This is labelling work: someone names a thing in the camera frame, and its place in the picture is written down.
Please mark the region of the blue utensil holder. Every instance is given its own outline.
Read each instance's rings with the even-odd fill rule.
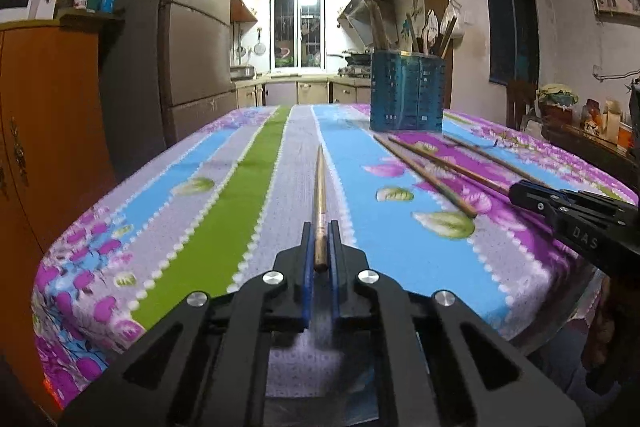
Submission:
[[[434,55],[376,51],[371,55],[373,131],[442,131],[444,60]]]

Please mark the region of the tablecloth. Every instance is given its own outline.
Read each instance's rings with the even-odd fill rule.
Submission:
[[[580,158],[498,124],[446,112],[443,131],[555,188],[636,201]],[[440,134],[398,136],[505,186],[518,180]],[[471,220],[457,211],[372,139],[368,106],[235,110],[120,184],[44,256],[34,331],[46,385],[61,407],[185,295],[234,291],[299,244],[312,217],[318,144],[328,166],[328,217],[338,219],[342,241],[409,291],[452,290],[507,339],[578,263],[503,197],[420,160],[479,214]],[[316,301],[325,297],[319,291]],[[319,313],[312,330],[272,349],[269,396],[339,389],[345,358],[359,367],[347,378],[351,389],[370,363],[357,343],[347,352],[332,345],[328,315]]]

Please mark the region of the table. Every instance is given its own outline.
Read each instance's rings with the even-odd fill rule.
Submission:
[[[637,190],[638,163],[617,145],[567,124],[547,123],[542,134],[553,145],[579,156]]]
[[[421,160],[475,206],[479,215],[469,220],[375,142],[368,120],[365,105],[236,110],[82,214],[43,258],[32,299],[46,382],[60,406],[187,293],[234,291],[270,269],[278,251],[299,244],[312,217],[319,143],[328,217],[339,220],[343,242],[407,290],[454,291],[507,339],[525,331],[582,262],[502,197]],[[481,146],[497,140],[494,155],[556,188],[636,201],[608,174],[514,130],[454,112],[446,112],[443,130]],[[441,135],[399,136],[498,183],[518,179]],[[364,385],[369,354],[358,341],[346,354],[334,349],[326,298],[320,285],[311,331],[272,349],[269,396]],[[345,358],[356,367],[351,373]]]

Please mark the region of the gray refrigerator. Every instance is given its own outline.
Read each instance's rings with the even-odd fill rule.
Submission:
[[[236,107],[230,0],[117,0],[103,39],[100,97],[118,179]]]

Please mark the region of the metal bolt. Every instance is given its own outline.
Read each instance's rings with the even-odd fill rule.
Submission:
[[[193,292],[190,293],[187,297],[187,304],[189,306],[193,306],[194,308],[200,308],[200,306],[204,306],[204,303],[207,302],[207,294],[204,292]]]
[[[276,284],[280,284],[282,281],[284,281],[284,275],[280,272],[271,271],[264,274],[262,276],[262,280],[267,284],[275,286]]]
[[[373,270],[362,270],[360,273],[358,273],[358,279],[360,279],[360,281],[364,282],[365,284],[373,284],[374,282],[377,282],[378,279],[380,279],[380,275],[378,275]]]
[[[435,296],[436,302],[445,308],[448,308],[456,301],[456,296],[450,291],[440,290]]]

